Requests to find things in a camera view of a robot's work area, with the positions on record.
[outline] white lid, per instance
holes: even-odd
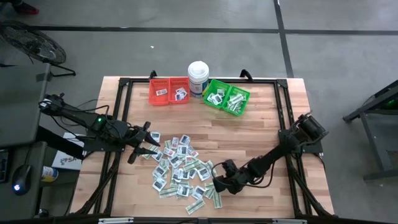
[[[209,77],[209,66],[205,62],[192,62],[188,67],[188,76],[192,81],[201,82]]]

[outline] label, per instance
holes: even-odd
[[[54,182],[58,177],[58,170],[52,167],[43,166],[42,181]]]
[[[203,83],[193,83],[189,80],[189,90],[193,97],[201,97],[203,90],[206,89],[208,85],[208,79],[205,80]]]

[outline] white container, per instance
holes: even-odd
[[[189,90],[193,97],[201,97],[209,83],[209,66],[205,62],[192,62],[188,67]]]
[[[42,181],[54,182],[58,178],[58,170],[53,167],[43,166]]]

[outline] metal stand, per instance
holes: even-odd
[[[386,110],[398,98],[398,81],[395,81],[373,95],[373,99],[343,117],[346,123],[361,118],[363,127],[372,147],[374,157],[381,171],[365,175],[364,181],[398,177],[398,169],[392,163],[394,154],[398,156],[395,146],[395,131],[398,130],[398,110],[395,106]]]
[[[70,72],[70,73],[64,73],[64,74],[59,74],[59,75],[54,75],[53,73],[51,73],[51,75],[52,75],[53,77],[64,77],[64,76],[70,76],[70,75],[76,76],[76,72],[75,72],[74,70],[72,70],[72,69],[65,68],[65,67],[63,67],[63,66],[61,66],[61,65],[54,65],[54,64],[51,64],[51,66],[54,66],[54,67],[57,67],[57,68],[62,68],[62,69],[64,69],[64,70]]]

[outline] pile of cards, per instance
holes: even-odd
[[[154,139],[160,138],[160,133],[151,132]],[[177,199],[192,196],[197,201],[188,207],[186,211],[191,215],[194,211],[205,206],[203,196],[213,200],[215,208],[221,208],[221,196],[216,192],[212,182],[205,183],[205,187],[191,186],[190,179],[194,179],[196,174],[201,181],[211,178],[211,172],[216,176],[215,170],[212,170],[213,163],[211,161],[203,162],[198,156],[199,153],[190,145],[191,138],[183,135],[181,138],[173,138],[165,141],[164,150],[158,147],[150,147],[151,151],[157,154],[152,157],[159,162],[159,165],[152,172],[154,183],[152,184],[159,192],[160,198],[176,196]],[[167,173],[170,171],[170,187],[167,185]]]
[[[187,95],[187,91],[185,91],[184,88],[179,88],[178,90],[176,90],[176,94],[175,94],[175,100],[184,100],[186,95]]]
[[[240,113],[244,101],[246,101],[246,95],[242,95],[240,93],[237,95],[231,95],[227,101],[227,109]]]
[[[225,90],[217,89],[217,94],[210,93],[207,96],[207,100],[209,102],[212,102],[214,105],[219,105],[220,103],[223,102],[224,96],[225,96]]]

